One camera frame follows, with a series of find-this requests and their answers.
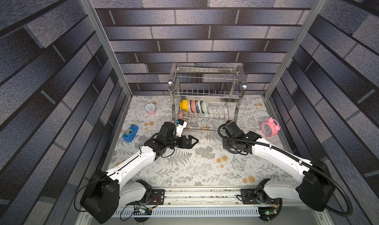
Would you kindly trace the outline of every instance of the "stainless steel dish rack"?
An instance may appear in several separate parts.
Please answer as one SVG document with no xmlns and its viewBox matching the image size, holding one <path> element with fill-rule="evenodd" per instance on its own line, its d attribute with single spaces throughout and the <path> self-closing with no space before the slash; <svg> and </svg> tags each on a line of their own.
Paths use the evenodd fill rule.
<svg viewBox="0 0 379 225">
<path fill-rule="evenodd" d="M 178 111 L 175 99 L 205 100 L 209 103 L 209 114 L 188 113 L 189 130 L 217 130 L 229 120 L 227 102 L 236 103 L 234 122 L 246 91 L 246 77 L 242 65 L 233 69 L 217 67 L 186 67 L 173 63 L 169 77 L 169 91 L 173 109 L 173 121 Z"/>
</svg>

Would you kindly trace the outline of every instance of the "alarm clock face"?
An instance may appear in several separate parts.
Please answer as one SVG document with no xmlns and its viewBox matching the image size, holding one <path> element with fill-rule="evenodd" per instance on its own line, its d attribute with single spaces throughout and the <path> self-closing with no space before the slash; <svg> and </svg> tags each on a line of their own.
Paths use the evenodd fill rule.
<svg viewBox="0 0 379 225">
<path fill-rule="evenodd" d="M 262 126 L 262 130 L 263 130 L 263 133 L 265 133 L 265 135 L 271 135 L 272 134 L 271 127 L 268 126 L 267 124 L 264 124 Z"/>
</svg>

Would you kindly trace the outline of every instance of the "robotic arm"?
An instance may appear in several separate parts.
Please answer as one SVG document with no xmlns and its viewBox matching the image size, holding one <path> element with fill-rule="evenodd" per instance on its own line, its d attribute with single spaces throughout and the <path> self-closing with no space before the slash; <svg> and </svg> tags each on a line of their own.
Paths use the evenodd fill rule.
<svg viewBox="0 0 379 225">
<path fill-rule="evenodd" d="M 182 136 L 187 123 L 177 120 L 176 125 L 165 122 L 159 133 L 147 140 L 143 147 L 120 165 L 106 172 L 97 170 L 91 176 L 80 205 L 99 223 L 106 222 L 114 214 L 119 204 L 140 202 L 145 204 L 151 196 L 151 186 L 143 180 L 126 187 L 124 185 L 143 167 L 162 156 L 167 148 L 191 149 L 199 140 L 191 135 Z"/>
<path fill-rule="evenodd" d="M 140 202 L 145 204 L 151 197 L 151 186 L 143 180 L 124 187 L 132 176 L 143 167 L 162 156 L 167 148 L 191 149 L 199 140 L 191 135 L 182 136 L 187 123 L 177 120 L 176 125 L 165 122 L 159 133 L 147 140 L 133 156 L 106 172 L 97 170 L 84 191 L 80 204 L 99 223 L 106 222 L 119 204 Z M 343 189 L 331 178 L 327 166 L 321 161 L 311 162 L 273 146 L 254 132 L 244 133 L 234 122 L 227 121 L 218 128 L 225 149 L 234 153 L 246 152 L 262 157 L 289 173 L 295 181 L 270 181 L 263 179 L 254 191 L 258 202 L 265 204 L 270 199 L 285 198 L 301 200 L 316 211 L 325 208 L 341 216 L 353 213 L 351 202 Z M 339 212 L 329 208 L 328 203 L 334 190 L 344 197 L 348 211 Z"/>
<path fill-rule="evenodd" d="M 311 162 L 273 146 L 254 132 L 245 134 L 232 121 L 227 121 L 218 128 L 225 149 L 236 153 L 246 152 L 262 157 L 280 167 L 295 181 L 270 181 L 263 179 L 255 189 L 255 195 L 262 204 L 269 199 L 285 198 L 301 200 L 311 209 L 324 211 L 325 208 L 341 216 L 351 216 L 353 206 L 344 190 L 332 179 L 328 167 L 320 160 Z M 337 189 L 344 198 L 347 212 L 340 212 L 327 206 L 334 190 Z"/>
</svg>

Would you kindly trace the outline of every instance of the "floral tablecloth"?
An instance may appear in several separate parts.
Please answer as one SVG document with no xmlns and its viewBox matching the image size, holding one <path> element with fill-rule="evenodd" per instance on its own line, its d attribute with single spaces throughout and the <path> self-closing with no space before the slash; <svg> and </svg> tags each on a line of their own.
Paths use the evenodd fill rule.
<svg viewBox="0 0 379 225">
<path fill-rule="evenodd" d="M 157 113 L 147 115 L 144 107 L 154 103 Z M 233 118 L 234 103 L 228 103 Z M 258 134 L 260 124 L 269 118 L 262 98 L 258 95 L 244 96 L 239 110 L 238 126 L 245 133 L 253 131 Z M 165 121 L 171 121 L 171 100 L 169 96 L 134 96 L 127 113 L 121 133 L 130 124 L 139 127 L 136 137 L 131 143 L 123 141 L 121 135 L 113 152 L 109 168 L 121 163 L 138 151 L 154 133 L 159 132 Z M 158 158 L 144 167 L 130 181 L 143 179 L 152 186 L 238 186 L 257 185 L 263 178 L 272 180 L 293 180 L 282 169 L 255 155 L 235 155 L 222 148 L 221 138 L 217 132 L 183 132 L 199 139 L 199 143 L 191 150 L 175 149 L 168 158 Z M 282 144 L 278 136 L 267 138 L 278 147 Z M 164 156 L 170 155 L 168 149 Z"/>
</svg>

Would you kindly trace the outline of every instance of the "blue tape dispenser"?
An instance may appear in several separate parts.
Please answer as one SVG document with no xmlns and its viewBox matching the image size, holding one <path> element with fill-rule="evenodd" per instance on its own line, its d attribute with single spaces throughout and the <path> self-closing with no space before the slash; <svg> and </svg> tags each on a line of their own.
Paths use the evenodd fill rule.
<svg viewBox="0 0 379 225">
<path fill-rule="evenodd" d="M 130 128 L 127 129 L 127 130 L 122 134 L 122 138 L 124 139 L 124 141 L 130 143 L 130 142 L 133 141 L 134 137 L 136 136 L 137 131 L 138 131 L 138 126 L 131 124 L 131 125 L 130 125 Z"/>
</svg>

